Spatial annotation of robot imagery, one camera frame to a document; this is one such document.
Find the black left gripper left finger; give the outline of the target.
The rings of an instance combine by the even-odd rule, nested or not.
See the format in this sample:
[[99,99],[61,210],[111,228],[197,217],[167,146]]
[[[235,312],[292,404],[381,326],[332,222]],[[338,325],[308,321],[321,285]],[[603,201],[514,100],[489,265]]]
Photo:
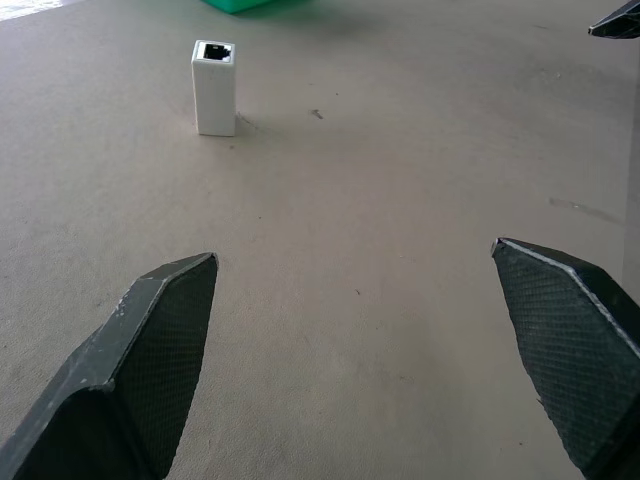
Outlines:
[[199,381],[218,259],[139,277],[0,447],[0,480],[165,480]]

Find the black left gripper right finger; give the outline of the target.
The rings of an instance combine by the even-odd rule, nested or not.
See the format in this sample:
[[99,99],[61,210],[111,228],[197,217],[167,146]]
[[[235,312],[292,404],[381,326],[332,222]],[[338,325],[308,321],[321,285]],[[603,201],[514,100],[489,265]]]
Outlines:
[[585,480],[640,480],[640,306],[603,269],[510,238],[491,251],[518,351]]

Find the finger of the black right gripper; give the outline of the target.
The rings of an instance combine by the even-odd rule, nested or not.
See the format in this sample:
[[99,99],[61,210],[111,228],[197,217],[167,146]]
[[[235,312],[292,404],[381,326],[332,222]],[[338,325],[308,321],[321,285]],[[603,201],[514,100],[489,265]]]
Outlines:
[[590,26],[588,33],[606,39],[640,38],[640,0],[630,0]]

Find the white rectangular adapter block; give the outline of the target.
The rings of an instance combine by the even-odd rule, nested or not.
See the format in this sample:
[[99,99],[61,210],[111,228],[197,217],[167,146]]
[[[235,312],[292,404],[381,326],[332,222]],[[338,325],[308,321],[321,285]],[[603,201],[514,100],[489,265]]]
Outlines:
[[198,134],[233,137],[236,130],[235,45],[197,40],[191,71]]

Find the green plastic container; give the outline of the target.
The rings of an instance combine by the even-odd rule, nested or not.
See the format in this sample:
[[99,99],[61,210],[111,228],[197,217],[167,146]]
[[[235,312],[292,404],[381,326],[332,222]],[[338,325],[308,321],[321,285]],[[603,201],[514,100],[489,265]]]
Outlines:
[[236,14],[262,6],[272,0],[202,0],[207,5],[210,5],[227,14]]

